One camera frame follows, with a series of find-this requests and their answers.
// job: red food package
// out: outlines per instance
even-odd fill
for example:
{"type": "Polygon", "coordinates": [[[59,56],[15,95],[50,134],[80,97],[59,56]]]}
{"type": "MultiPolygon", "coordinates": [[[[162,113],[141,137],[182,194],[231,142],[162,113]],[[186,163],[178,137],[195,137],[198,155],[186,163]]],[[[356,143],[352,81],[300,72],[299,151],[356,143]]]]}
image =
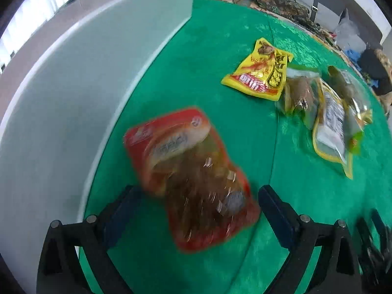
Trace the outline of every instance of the red food package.
{"type": "Polygon", "coordinates": [[[124,143],[143,188],[164,198],[180,249],[204,249],[258,220],[260,208],[246,177],[200,110],[189,108],[136,126],[124,143]]]}

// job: black object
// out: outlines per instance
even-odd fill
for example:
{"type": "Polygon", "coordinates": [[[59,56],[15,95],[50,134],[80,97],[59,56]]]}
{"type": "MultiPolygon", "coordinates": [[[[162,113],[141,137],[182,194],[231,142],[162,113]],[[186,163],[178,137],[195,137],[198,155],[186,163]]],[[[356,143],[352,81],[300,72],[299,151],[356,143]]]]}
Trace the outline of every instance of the black object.
{"type": "Polygon", "coordinates": [[[374,49],[365,50],[358,60],[358,65],[369,74],[370,78],[378,80],[378,87],[373,87],[377,96],[392,92],[392,84],[385,67],[377,58],[374,49]]]}
{"type": "MultiPolygon", "coordinates": [[[[128,186],[100,215],[82,223],[62,225],[53,221],[41,253],[37,277],[38,294],[88,294],[87,284],[75,252],[82,246],[95,278],[105,294],[130,294],[106,251],[114,246],[141,198],[139,187],[128,186]]],[[[297,289],[315,246],[322,246],[306,293],[360,294],[361,278],[346,223],[315,223],[299,216],[281,201],[268,185],[259,191],[259,204],[282,247],[290,254],[265,294],[292,294],[297,289]]]]}
{"type": "Polygon", "coordinates": [[[373,244],[365,219],[357,221],[361,237],[361,255],[358,259],[363,271],[363,287],[369,293],[392,293],[392,232],[383,223],[377,210],[372,210],[371,218],[380,236],[380,250],[373,244]]]}
{"type": "Polygon", "coordinates": [[[91,270],[105,294],[133,293],[110,260],[114,246],[142,196],[141,188],[127,186],[98,216],[82,223],[62,225],[52,221],[41,252],[37,294],[92,293],[83,274],[75,246],[82,246],[91,270]]]}
{"type": "Polygon", "coordinates": [[[334,225],[299,216],[269,186],[259,190],[259,204],[282,247],[290,253],[264,294],[294,293],[315,246],[320,256],[306,293],[360,294],[361,276],[350,233],[343,220],[334,225]]]}

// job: green tablecloth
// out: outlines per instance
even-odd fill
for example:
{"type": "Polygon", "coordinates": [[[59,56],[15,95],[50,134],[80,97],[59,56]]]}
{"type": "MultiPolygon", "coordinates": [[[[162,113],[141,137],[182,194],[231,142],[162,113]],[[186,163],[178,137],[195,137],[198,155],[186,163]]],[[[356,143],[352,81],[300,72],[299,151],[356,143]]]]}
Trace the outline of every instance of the green tablecloth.
{"type": "MultiPolygon", "coordinates": [[[[374,123],[366,127],[361,156],[354,158],[354,180],[349,180],[339,164],[316,155],[310,132],[299,119],[277,114],[274,102],[220,84],[260,37],[292,52],[293,63],[318,67],[323,76],[328,65],[347,69],[338,55],[274,17],[225,2],[194,0],[192,18],[159,54],[125,106],[95,175],[86,216],[99,213],[127,184],[138,182],[123,147],[126,130],[197,105],[248,176],[254,195],[270,184],[298,213],[323,223],[344,219],[351,231],[356,218],[368,216],[372,207],[392,223],[391,136],[373,96],[374,123]]],[[[109,250],[137,294],[262,293],[287,254],[263,216],[224,244],[183,254],[170,236],[160,200],[152,198],[142,201],[117,246],[109,250]]],[[[80,261],[91,288],[100,293],[83,251],[80,261]]],[[[297,293],[305,291],[312,272],[309,268],[297,293]]]]}

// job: metal screw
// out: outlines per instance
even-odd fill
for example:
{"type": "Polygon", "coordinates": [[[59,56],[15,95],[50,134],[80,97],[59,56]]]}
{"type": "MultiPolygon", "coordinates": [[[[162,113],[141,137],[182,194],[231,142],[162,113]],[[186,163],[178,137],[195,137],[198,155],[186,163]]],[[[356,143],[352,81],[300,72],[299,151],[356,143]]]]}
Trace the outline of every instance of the metal screw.
{"type": "Polygon", "coordinates": [[[342,227],[342,228],[347,227],[347,224],[344,220],[338,220],[338,225],[339,225],[339,227],[342,227]]]}
{"type": "Polygon", "coordinates": [[[95,221],[97,221],[97,216],[92,214],[87,217],[86,221],[87,223],[94,223],[95,221]]]}
{"type": "Polygon", "coordinates": [[[51,227],[51,228],[57,228],[59,225],[60,225],[60,221],[58,221],[58,220],[53,220],[53,221],[50,223],[50,227],[51,227]]]}
{"type": "Polygon", "coordinates": [[[310,222],[310,216],[306,215],[306,214],[301,214],[299,216],[299,218],[301,219],[302,222],[308,223],[310,222]]]}

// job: yellow food package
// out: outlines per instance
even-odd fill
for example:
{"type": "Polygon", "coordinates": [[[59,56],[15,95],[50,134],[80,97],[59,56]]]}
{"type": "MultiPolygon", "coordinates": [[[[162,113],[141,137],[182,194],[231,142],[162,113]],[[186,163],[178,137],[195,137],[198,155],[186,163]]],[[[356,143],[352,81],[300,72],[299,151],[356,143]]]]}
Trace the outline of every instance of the yellow food package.
{"type": "Polygon", "coordinates": [[[344,173],[352,179],[352,153],[344,134],[345,102],[324,81],[319,86],[320,105],[313,127],[313,147],[325,160],[340,163],[344,173]]]}
{"type": "Polygon", "coordinates": [[[273,47],[266,39],[258,39],[253,52],[221,83],[251,96],[277,101],[286,83],[287,62],[293,58],[293,54],[273,47]]]}

